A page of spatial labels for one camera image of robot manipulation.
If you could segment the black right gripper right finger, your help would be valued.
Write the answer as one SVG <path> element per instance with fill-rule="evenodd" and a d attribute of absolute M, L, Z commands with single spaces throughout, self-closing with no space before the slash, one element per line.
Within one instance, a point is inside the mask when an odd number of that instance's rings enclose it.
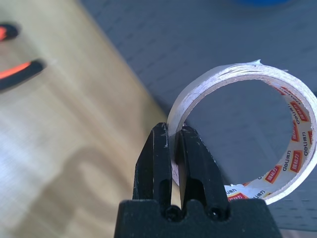
<path fill-rule="evenodd" d="M 197 200 L 208 215 L 228 215 L 229 202 L 220 169 L 199 134 L 186 125 L 177 136 L 181 207 L 186 209 L 189 201 Z"/>

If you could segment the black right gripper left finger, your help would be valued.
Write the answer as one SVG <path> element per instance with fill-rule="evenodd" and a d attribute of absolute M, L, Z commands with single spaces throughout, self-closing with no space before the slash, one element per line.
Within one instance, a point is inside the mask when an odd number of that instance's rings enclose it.
<path fill-rule="evenodd" d="M 171 205 L 172 174 L 166 123 L 154 126 L 135 166 L 133 199 Z"/>

